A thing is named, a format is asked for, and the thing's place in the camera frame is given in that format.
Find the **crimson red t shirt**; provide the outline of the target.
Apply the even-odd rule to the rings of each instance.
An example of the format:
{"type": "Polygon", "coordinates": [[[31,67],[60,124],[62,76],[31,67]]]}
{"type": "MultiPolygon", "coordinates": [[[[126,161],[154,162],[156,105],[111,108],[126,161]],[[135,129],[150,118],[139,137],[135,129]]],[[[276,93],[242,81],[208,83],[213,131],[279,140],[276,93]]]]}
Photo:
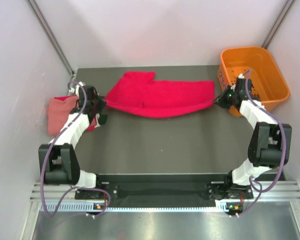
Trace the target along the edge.
{"type": "Polygon", "coordinates": [[[177,117],[213,105],[215,84],[209,80],[155,80],[153,71],[127,71],[105,96],[107,106],[155,119],[177,117]]]}

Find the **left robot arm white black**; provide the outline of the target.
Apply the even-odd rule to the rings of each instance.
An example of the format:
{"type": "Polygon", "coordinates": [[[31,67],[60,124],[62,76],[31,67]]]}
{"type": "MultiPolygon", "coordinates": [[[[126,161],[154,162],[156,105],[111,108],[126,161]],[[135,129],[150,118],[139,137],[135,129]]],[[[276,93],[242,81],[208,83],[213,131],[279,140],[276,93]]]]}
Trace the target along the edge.
{"type": "Polygon", "coordinates": [[[68,185],[86,189],[92,198],[99,198],[104,191],[95,173],[81,170],[76,156],[76,146],[90,126],[106,124],[108,116],[102,111],[107,103],[92,85],[77,83],[78,100],[67,121],[56,137],[38,149],[40,166],[40,196],[44,199],[44,185],[68,185]]]}

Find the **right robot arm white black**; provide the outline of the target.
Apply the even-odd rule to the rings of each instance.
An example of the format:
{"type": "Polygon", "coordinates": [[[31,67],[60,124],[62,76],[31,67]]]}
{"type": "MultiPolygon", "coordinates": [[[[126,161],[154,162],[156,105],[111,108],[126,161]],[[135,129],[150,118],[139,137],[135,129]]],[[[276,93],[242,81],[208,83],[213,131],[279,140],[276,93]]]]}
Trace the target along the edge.
{"type": "Polygon", "coordinates": [[[237,109],[253,129],[247,159],[225,176],[221,186],[210,190],[222,198],[248,192],[253,180],[272,169],[281,171],[289,160],[292,127],[278,122],[258,98],[252,97],[252,87],[252,80],[240,74],[234,86],[228,86],[212,101],[223,109],[237,109]]]}

